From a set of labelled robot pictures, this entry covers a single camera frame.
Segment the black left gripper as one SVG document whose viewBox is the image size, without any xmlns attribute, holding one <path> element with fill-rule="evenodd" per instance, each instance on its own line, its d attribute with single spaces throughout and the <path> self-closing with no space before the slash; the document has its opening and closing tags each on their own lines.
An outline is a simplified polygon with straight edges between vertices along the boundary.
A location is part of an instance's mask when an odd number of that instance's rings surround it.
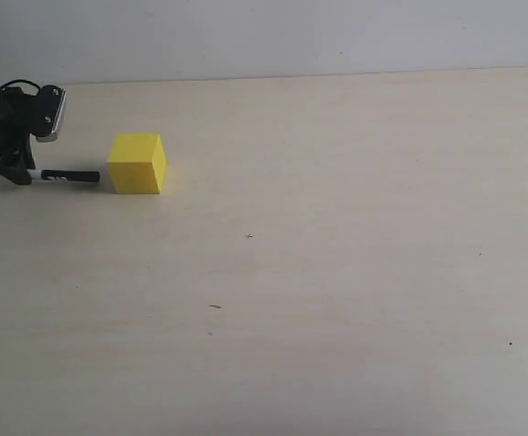
<svg viewBox="0 0 528 436">
<path fill-rule="evenodd" d="M 41 86 L 26 79 L 15 79 L 0 85 L 0 175 L 15 185 L 30 185 L 30 170 L 35 169 L 29 128 L 24 110 L 33 96 L 21 86 L 27 84 L 39 91 Z"/>
</svg>

